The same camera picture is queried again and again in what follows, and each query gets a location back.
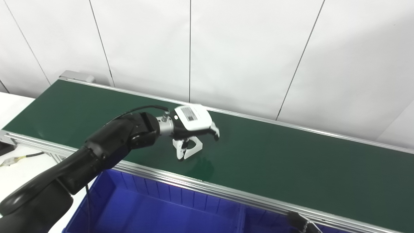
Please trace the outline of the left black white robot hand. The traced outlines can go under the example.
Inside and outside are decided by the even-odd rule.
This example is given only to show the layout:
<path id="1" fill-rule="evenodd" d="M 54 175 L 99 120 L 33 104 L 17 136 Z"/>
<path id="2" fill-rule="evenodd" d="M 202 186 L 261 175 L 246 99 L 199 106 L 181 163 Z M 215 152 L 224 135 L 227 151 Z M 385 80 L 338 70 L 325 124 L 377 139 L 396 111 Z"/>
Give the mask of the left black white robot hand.
<path id="1" fill-rule="evenodd" d="M 203 105 L 178 106 L 170 117 L 173 124 L 171 136 L 179 161 L 186 160 L 201 151 L 203 143 L 198 136 L 210 134 L 214 140 L 219 140 L 219 128 Z"/>

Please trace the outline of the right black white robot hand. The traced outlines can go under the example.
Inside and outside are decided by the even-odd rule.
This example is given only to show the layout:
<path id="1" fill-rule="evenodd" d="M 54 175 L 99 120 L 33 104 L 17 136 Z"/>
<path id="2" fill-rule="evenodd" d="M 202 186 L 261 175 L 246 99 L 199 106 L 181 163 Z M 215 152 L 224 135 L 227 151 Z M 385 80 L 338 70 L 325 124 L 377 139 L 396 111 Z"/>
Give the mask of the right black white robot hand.
<path id="1" fill-rule="evenodd" d="M 298 212 L 289 211 L 287 219 L 289 224 L 301 233 L 322 233 L 321 229 L 313 221 L 300 215 Z"/>

